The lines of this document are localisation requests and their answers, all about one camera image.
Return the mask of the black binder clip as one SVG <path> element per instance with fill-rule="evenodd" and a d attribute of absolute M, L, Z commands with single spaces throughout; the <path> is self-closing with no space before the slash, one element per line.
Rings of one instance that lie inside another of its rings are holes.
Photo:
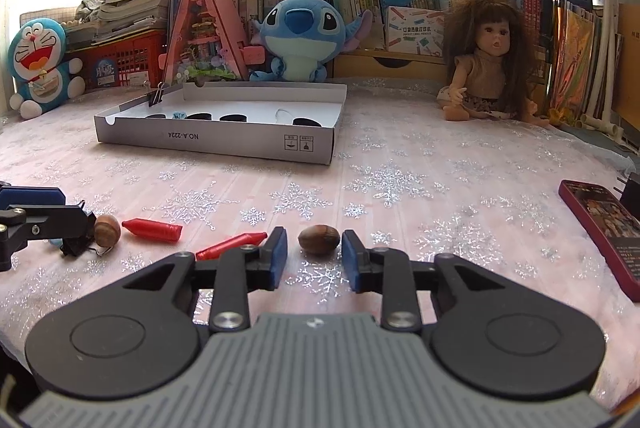
<path fill-rule="evenodd" d="M 72 206 L 72 211 L 64 212 L 61 252 L 65 257 L 78 258 L 89 250 L 94 242 L 96 215 L 85 210 L 85 204 L 81 200 Z"/>
<path fill-rule="evenodd" d="M 163 96 L 165 91 L 171 87 L 171 84 L 166 84 L 166 82 L 159 82 L 156 87 L 152 88 L 149 93 L 146 95 L 146 102 L 148 102 L 148 107 L 153 107 L 160 102 L 163 101 Z"/>

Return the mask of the Doraemon plush toy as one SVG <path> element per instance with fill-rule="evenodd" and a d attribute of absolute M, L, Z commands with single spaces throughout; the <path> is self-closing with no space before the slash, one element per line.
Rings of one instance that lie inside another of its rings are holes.
<path fill-rule="evenodd" d="M 14 36 L 8 51 L 16 82 L 10 107 L 25 120 L 54 110 L 85 93 L 80 58 L 65 61 L 66 33 L 52 18 L 34 18 Z"/>

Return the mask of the white stationery box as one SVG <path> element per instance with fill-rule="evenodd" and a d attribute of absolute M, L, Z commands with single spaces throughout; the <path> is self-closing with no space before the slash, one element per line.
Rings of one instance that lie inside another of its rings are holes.
<path fill-rule="evenodd" d="M 389 6 L 386 9 L 386 50 L 393 53 L 442 57 L 445 13 Z"/>

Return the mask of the brown acorn nut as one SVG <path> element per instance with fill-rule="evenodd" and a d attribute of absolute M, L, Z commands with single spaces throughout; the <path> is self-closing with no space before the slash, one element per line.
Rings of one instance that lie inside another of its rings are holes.
<path fill-rule="evenodd" d="M 94 241 L 100 248 L 100 254 L 104 255 L 112 250 L 120 240 L 122 230 L 118 220 L 111 214 L 101 214 L 96 218 L 93 227 Z"/>
<path fill-rule="evenodd" d="M 298 244 L 303 252 L 316 257 L 333 254 L 340 244 L 340 233 L 333 226 L 315 224 L 308 226 L 298 234 Z"/>

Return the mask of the small black cup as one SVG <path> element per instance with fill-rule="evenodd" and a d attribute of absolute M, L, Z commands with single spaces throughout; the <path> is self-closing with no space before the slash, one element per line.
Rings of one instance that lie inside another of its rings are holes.
<path fill-rule="evenodd" d="M 186 116 L 186 119 L 195 120 L 212 120 L 212 114 L 209 113 L 195 113 Z"/>

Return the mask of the wooden drawer organizer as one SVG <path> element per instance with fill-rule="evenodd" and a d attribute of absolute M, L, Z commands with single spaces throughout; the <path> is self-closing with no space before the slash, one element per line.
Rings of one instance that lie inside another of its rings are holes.
<path fill-rule="evenodd" d="M 445 82 L 447 67 L 442 58 L 383 50 L 355 50 L 342 53 L 333 60 L 336 78 L 375 77 L 424 79 Z"/>

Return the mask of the pink triangular toy house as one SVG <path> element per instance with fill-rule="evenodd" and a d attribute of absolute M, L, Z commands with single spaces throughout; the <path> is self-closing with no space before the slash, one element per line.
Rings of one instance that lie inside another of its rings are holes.
<path fill-rule="evenodd" d="M 247 38 L 233 0 L 180 0 L 163 83 L 247 80 L 250 69 L 265 59 L 264 47 Z"/>

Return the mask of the red crayon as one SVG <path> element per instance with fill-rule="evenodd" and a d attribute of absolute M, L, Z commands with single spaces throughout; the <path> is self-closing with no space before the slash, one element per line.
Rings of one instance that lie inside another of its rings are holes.
<path fill-rule="evenodd" d="M 243 245 L 259 246 L 267 238 L 266 232 L 242 233 L 223 240 L 213 246 L 200 250 L 195 254 L 198 261 L 215 260 L 228 250 L 242 247 Z"/>
<path fill-rule="evenodd" d="M 134 236 L 162 243 L 178 243 L 182 226 L 149 219 L 134 218 L 122 222 L 122 227 Z"/>

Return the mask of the black binder clip on tray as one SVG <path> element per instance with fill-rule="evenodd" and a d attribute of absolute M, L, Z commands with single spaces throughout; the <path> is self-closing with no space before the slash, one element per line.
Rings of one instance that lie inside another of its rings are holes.
<path fill-rule="evenodd" d="M 165 91 L 171 87 L 171 84 L 166 84 L 166 82 L 159 82 L 156 87 L 152 88 L 149 93 L 146 95 L 146 102 L 148 102 L 148 107 L 153 107 L 160 102 L 163 101 L 163 96 Z"/>

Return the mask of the black round cup container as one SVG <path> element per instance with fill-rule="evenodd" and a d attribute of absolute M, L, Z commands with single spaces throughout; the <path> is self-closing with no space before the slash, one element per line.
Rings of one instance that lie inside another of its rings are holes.
<path fill-rule="evenodd" d="M 228 114 L 220 116 L 221 122 L 247 122 L 247 116 L 244 114 Z"/>

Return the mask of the black round cap lid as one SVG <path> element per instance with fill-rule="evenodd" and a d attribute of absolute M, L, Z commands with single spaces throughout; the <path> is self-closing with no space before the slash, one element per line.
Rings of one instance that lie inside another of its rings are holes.
<path fill-rule="evenodd" d="M 319 128 L 322 127 L 320 122 L 316 122 L 313 119 L 301 118 L 301 117 L 294 118 L 293 122 L 292 122 L 292 125 L 294 125 L 294 126 L 304 126 L 304 127 L 319 127 Z"/>

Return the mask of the white pipe rack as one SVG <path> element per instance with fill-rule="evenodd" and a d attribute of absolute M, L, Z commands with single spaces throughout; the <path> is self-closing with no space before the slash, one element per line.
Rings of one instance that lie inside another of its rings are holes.
<path fill-rule="evenodd" d="M 617 144 L 623 142 L 623 128 L 612 122 L 615 84 L 616 32 L 620 17 L 620 0 L 603 1 L 603 20 L 598 58 L 587 109 L 580 122 L 584 127 L 604 133 Z"/>

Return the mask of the stack of papers and books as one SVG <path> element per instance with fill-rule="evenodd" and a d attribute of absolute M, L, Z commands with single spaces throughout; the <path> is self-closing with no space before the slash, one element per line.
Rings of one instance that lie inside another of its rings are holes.
<path fill-rule="evenodd" d="M 65 22 L 72 50 L 167 24 L 174 0 L 82 0 L 72 20 Z"/>

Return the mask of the smartphone in red case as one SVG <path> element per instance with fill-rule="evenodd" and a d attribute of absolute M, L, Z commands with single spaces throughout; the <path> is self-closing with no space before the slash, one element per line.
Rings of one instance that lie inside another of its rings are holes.
<path fill-rule="evenodd" d="M 562 180 L 559 196 L 574 214 L 623 293 L 639 302 L 639 220 L 602 185 Z"/>

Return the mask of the clear plastic round dish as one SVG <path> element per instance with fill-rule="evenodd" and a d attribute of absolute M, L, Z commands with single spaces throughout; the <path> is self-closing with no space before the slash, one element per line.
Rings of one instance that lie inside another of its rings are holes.
<path fill-rule="evenodd" d="M 278 108 L 276 111 L 276 123 L 281 125 L 292 125 L 294 116 L 285 108 Z"/>

